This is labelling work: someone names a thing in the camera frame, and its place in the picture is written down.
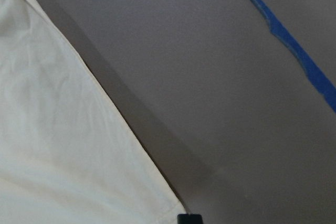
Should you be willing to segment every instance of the small black object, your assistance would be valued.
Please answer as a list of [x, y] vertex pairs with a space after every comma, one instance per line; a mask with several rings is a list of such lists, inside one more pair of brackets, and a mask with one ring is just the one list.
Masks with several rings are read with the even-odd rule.
[[202, 215], [178, 215], [177, 224], [203, 224]]

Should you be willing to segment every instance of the blue strip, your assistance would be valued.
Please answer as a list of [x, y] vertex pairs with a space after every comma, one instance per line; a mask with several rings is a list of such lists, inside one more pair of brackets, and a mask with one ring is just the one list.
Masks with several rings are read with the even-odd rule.
[[289, 31], [281, 24], [273, 12], [262, 0], [251, 0], [265, 17], [269, 29], [298, 59], [309, 81], [323, 95], [329, 106], [336, 112], [336, 89], [323, 74], [314, 61], [309, 57]]

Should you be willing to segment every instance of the blue tape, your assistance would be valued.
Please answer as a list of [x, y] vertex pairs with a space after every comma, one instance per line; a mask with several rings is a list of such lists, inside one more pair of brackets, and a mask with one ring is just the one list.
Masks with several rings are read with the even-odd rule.
[[298, 59], [306, 76], [313, 86], [323, 95], [326, 102], [336, 113], [336, 89], [320, 68], [309, 57], [289, 31], [281, 24], [262, 0], [251, 0], [265, 17], [269, 29]]

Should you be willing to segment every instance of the gray floor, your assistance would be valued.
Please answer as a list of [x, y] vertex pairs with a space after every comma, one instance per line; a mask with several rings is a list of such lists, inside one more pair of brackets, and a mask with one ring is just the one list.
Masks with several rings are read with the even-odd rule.
[[[249, 0], [38, 0], [192, 212], [335, 223], [336, 116]], [[334, 0], [265, 0], [336, 83]]]

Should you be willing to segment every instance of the white cloth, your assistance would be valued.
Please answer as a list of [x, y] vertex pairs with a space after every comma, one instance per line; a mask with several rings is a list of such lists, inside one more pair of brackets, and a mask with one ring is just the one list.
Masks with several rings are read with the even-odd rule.
[[0, 223], [176, 223], [179, 200], [36, 0], [0, 0]]

